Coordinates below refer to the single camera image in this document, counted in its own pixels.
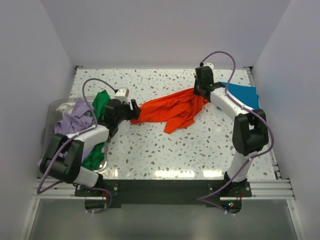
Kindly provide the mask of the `orange t shirt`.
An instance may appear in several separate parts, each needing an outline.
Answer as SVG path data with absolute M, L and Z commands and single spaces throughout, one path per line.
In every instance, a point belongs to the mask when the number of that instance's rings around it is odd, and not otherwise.
M 202 111 L 209 101 L 194 94 L 189 88 L 160 98 L 145 102 L 141 105 L 138 119 L 132 119 L 131 124 L 166 123 L 164 132 L 173 133 L 184 129 L 195 122 L 195 116 Z

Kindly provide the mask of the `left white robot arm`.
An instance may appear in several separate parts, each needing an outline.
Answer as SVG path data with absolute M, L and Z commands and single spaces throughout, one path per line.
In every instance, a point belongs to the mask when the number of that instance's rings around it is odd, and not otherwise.
M 42 178 L 50 176 L 60 182 L 84 185 L 92 196 L 99 196 L 104 190 L 102 176 L 82 166 L 83 152 L 111 140 L 120 123 L 137 120 L 140 113 L 135 99 L 126 103 L 114 98 L 106 104 L 97 125 L 74 134 L 55 134 L 39 166 Z

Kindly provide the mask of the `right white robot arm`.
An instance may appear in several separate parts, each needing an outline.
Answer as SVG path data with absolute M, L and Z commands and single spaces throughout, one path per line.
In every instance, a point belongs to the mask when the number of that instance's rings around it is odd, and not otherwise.
M 232 144 L 235 149 L 232 163 L 225 173 L 225 181 L 219 189 L 200 197 L 200 200 L 213 197 L 223 191 L 233 197 L 240 190 L 240 183 L 247 179 L 252 159 L 269 143 L 266 114 L 262 109 L 254 110 L 232 94 L 221 82 L 214 82 L 212 69 L 201 64 L 195 69 L 193 93 L 219 107 L 233 120 Z

